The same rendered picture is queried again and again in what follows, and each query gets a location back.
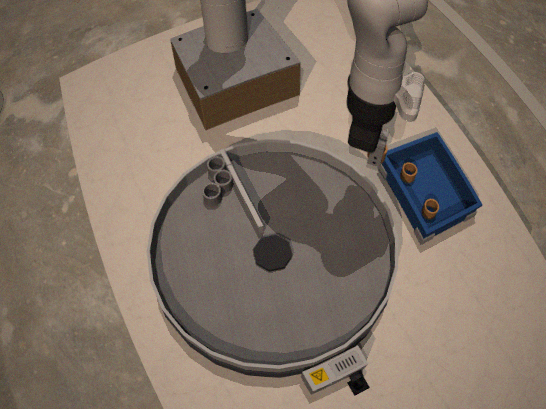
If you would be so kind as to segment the blue square tray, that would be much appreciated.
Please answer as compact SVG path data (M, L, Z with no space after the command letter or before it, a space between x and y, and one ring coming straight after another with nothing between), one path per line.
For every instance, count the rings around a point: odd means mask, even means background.
M402 181L400 177L402 167L407 162L413 163L418 170L411 183ZM378 170L400 203L420 245L473 218L477 209L482 207L479 197L438 132L388 150ZM434 199L439 204L439 210L431 220L422 215L427 199Z

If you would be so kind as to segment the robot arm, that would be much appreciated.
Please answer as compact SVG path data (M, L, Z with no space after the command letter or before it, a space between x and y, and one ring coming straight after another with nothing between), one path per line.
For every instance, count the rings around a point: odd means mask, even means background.
M200 3L210 50L229 53L247 43L246 0L200 0ZM396 26L421 19L428 0L347 0L347 4L356 35L356 66L375 79L397 78L403 71L407 41Z

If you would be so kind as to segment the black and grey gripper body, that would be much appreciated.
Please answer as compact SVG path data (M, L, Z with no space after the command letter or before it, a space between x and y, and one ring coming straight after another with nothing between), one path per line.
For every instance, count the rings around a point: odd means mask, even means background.
M353 60L347 83L347 108L352 115L348 136L351 147L373 153L381 128L391 121L396 107L402 119L416 120L425 86L422 74L411 72L403 76L402 71L395 79L379 80L364 74Z

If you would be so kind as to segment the grey metal ring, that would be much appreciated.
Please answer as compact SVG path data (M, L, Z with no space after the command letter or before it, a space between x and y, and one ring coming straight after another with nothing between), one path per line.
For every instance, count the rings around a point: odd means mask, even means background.
M220 169L218 170L213 170L212 168L214 166L222 166ZM209 172L209 175L210 177L212 177L214 179L214 175L217 171L220 171L220 170L226 170L226 166L225 166L225 161L223 158L219 157L219 156L214 156L212 158L210 158L207 162L207 168L208 168L208 172Z
M227 183L225 184L219 184L218 182L222 179L227 179L229 180ZM229 171L227 170L220 170L220 171L217 171L214 175L214 183L218 184L219 187L221 188L221 191L222 193L227 193L229 192L232 187L233 187L233 180L232 180L232 175Z
M207 197L208 193L210 192L217 192L218 194L214 197ZM203 187L202 194L204 197L204 201L209 206L216 206L218 205L222 200L222 194L221 189L218 184L216 183L208 183Z

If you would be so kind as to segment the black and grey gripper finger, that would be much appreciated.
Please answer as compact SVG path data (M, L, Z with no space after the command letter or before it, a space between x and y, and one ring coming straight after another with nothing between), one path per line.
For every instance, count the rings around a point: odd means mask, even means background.
M380 134L379 140L382 140L382 141L387 142L388 135L389 135L389 132L388 132L388 131L381 130L381 134Z
M375 152L369 154L369 158L367 162L368 164L374 165L376 167L380 167L385 145L386 145L385 141L378 140L378 144L377 144Z

